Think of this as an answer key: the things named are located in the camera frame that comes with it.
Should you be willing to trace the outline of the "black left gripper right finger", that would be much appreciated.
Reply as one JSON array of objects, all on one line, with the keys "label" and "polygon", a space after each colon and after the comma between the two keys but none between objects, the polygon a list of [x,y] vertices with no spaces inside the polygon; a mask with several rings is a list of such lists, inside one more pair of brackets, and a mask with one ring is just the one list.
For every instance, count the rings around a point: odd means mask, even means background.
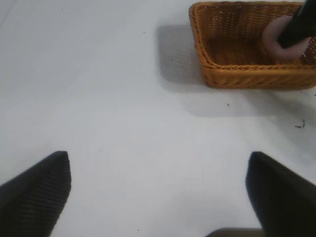
[{"label": "black left gripper right finger", "polygon": [[263,152],[249,158],[246,189],[266,237],[316,235],[316,186]]}]

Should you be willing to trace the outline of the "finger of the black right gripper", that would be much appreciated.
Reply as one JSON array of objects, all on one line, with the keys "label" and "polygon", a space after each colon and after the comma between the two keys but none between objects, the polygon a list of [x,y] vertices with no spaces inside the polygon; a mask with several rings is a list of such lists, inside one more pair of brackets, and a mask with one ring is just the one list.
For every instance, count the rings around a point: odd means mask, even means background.
[{"label": "finger of the black right gripper", "polygon": [[278,36],[278,44],[289,48],[302,40],[316,36],[316,1],[306,0],[297,8],[290,22]]}]

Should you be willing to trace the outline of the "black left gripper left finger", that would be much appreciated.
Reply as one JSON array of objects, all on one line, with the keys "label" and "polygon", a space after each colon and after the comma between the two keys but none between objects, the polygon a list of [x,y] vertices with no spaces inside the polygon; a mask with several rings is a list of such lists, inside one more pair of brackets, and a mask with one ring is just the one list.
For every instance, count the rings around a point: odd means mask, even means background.
[{"label": "black left gripper left finger", "polygon": [[0,235],[48,237],[71,191],[68,153],[56,151],[0,187]]}]

